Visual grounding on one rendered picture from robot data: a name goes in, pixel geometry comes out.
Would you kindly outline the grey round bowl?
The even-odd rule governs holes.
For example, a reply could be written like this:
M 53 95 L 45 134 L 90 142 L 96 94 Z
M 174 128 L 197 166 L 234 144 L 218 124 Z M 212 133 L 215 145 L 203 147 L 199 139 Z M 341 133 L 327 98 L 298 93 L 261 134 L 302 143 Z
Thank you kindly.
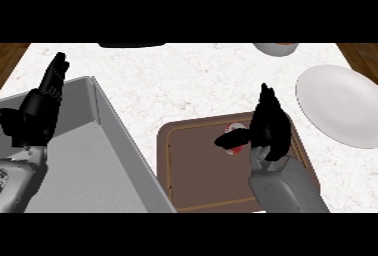
M 283 57 L 293 53 L 298 47 L 298 44 L 296 43 L 289 43 L 289 44 L 255 43 L 254 46 L 268 56 Z

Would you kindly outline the brown rectangular tray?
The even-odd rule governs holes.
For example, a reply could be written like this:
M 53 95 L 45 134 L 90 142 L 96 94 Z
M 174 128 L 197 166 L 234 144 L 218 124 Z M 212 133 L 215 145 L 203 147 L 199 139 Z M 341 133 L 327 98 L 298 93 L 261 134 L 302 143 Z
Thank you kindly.
M 214 144 L 226 126 L 249 127 L 249 112 L 165 124 L 156 136 L 156 174 L 166 197 L 180 213 L 251 213 L 262 209 L 249 188 L 251 146 L 236 155 Z M 320 193 L 316 172 L 296 133 L 286 153 L 305 168 Z

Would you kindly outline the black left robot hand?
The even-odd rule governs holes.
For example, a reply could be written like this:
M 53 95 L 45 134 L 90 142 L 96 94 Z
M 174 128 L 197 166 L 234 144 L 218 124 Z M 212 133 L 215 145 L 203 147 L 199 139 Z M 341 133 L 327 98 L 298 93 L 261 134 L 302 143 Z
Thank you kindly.
M 57 52 L 39 86 L 28 92 L 19 108 L 0 108 L 0 126 L 13 147 L 45 146 L 53 137 L 69 68 L 65 58 L 66 55 Z

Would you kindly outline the white round plate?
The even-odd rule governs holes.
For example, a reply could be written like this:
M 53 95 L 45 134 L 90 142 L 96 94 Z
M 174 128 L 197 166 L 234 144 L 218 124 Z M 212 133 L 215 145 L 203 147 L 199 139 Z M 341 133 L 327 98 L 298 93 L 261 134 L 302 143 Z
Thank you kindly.
M 317 65 L 296 79 L 295 96 L 329 138 L 354 148 L 378 148 L 378 85 L 367 77 L 345 67 Z

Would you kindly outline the red and white can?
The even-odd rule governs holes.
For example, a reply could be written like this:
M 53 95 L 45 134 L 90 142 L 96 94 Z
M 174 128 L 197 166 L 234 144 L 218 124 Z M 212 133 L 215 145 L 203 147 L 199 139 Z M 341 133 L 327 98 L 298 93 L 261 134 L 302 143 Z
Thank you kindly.
M 228 139 L 231 140 L 233 145 L 233 147 L 226 150 L 228 155 L 236 155 L 240 152 L 243 145 L 248 143 L 248 138 L 243 135 L 236 134 L 237 129 L 245 129 L 243 124 L 239 122 L 230 123 L 224 129 L 224 134 L 230 134 Z

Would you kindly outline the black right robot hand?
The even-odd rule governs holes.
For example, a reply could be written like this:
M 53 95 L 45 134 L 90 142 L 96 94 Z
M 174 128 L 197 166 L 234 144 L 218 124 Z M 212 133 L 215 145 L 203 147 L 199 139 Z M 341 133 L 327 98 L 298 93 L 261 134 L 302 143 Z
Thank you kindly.
M 251 143 L 252 148 L 258 146 L 270 147 L 265 156 L 267 161 L 277 161 L 286 155 L 290 146 L 289 118 L 280 108 L 274 91 L 265 84 L 261 84 L 249 128 L 237 128 L 214 140 L 214 144 L 224 150 L 246 143 Z

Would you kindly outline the grey sink basin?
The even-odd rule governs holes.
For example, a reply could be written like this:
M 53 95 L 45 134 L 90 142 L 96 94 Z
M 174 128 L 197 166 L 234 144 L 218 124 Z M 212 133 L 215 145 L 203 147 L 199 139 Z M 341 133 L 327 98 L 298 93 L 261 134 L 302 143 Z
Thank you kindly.
M 174 211 L 104 92 L 91 77 L 65 83 L 48 170 L 28 213 Z

